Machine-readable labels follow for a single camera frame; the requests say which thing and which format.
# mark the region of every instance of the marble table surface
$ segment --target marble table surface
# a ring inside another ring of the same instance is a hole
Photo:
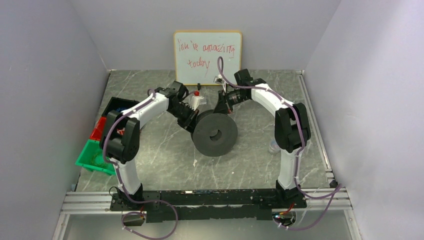
[[[307,104],[297,74],[293,70],[253,70],[253,78],[264,79],[284,98]],[[142,101],[147,89],[166,87],[175,80],[173,70],[114,70],[111,72],[97,119],[111,97]],[[203,86],[200,95],[207,104],[200,112],[213,109],[218,86]],[[250,100],[237,105],[229,115],[237,124],[238,138],[233,149],[220,157],[202,155],[190,134],[177,125],[177,119],[164,112],[150,120],[141,131],[135,157],[138,177],[144,190],[206,190],[274,188],[280,173],[281,155],[268,153],[274,135],[274,118],[261,105]],[[299,179],[302,188],[328,188],[321,148],[314,124],[305,148]],[[117,185],[116,176],[81,170],[77,191],[107,191]]]

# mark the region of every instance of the plastic bottle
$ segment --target plastic bottle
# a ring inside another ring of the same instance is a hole
[[[280,151],[281,151],[281,148],[278,146],[276,140],[273,138],[269,142],[268,152],[272,155],[275,155],[275,154],[279,153]]]

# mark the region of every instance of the gray wall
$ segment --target gray wall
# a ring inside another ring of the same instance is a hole
[[[243,68],[305,69],[340,0],[71,0],[108,69],[174,69],[173,33],[240,30]]]
[[[343,0],[306,68],[365,240],[424,239],[424,2]]]
[[[0,239],[51,239],[108,72],[70,1],[2,1]]]

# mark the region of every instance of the green plastic container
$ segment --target green plastic container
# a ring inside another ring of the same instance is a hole
[[[99,171],[107,175],[116,175],[114,166],[111,163],[103,161],[102,149],[99,146],[99,141],[89,139],[75,164],[90,172]]]

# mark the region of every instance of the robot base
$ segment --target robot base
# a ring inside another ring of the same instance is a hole
[[[175,206],[178,220],[242,219],[272,220],[272,209],[306,208],[306,200],[297,188],[283,190],[277,183],[276,188],[225,189],[225,190],[166,190],[143,191],[145,200],[161,199]],[[140,210],[127,207],[113,194],[111,211]],[[160,223],[175,220],[173,210],[158,203],[144,205],[147,223]]]

